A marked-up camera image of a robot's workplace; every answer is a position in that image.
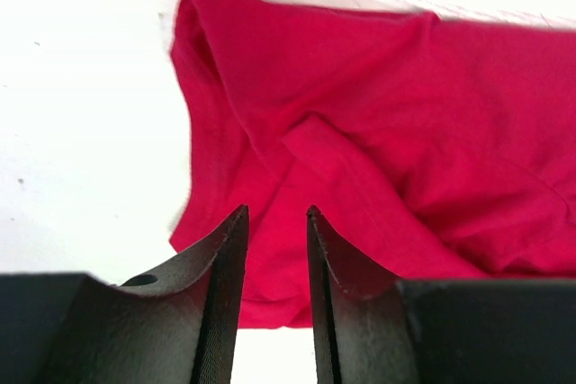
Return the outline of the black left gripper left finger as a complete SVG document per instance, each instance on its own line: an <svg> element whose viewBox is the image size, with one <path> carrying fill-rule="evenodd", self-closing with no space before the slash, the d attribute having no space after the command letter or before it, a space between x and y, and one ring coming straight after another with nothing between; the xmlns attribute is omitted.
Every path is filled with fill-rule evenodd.
<svg viewBox="0 0 576 384"><path fill-rule="evenodd" d="M247 250L240 206L123 285L85 273L3 275L2 382L229 382Z"/></svg>

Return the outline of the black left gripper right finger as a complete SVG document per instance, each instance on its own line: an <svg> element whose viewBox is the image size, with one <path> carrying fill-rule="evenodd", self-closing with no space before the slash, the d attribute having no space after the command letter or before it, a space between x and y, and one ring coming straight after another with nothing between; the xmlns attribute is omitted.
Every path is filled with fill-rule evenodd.
<svg viewBox="0 0 576 384"><path fill-rule="evenodd" d="M575 284L406 280L316 207L308 269L320 383L572 383Z"/></svg>

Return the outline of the red t-shirt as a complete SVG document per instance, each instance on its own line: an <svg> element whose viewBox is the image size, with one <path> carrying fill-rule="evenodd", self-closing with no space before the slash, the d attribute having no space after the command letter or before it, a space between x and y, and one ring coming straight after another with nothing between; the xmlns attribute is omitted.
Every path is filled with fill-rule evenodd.
<svg viewBox="0 0 576 384"><path fill-rule="evenodd" d="M184 250L249 208L239 324L308 327L306 213L409 279L575 274L575 35L181 0Z"/></svg>

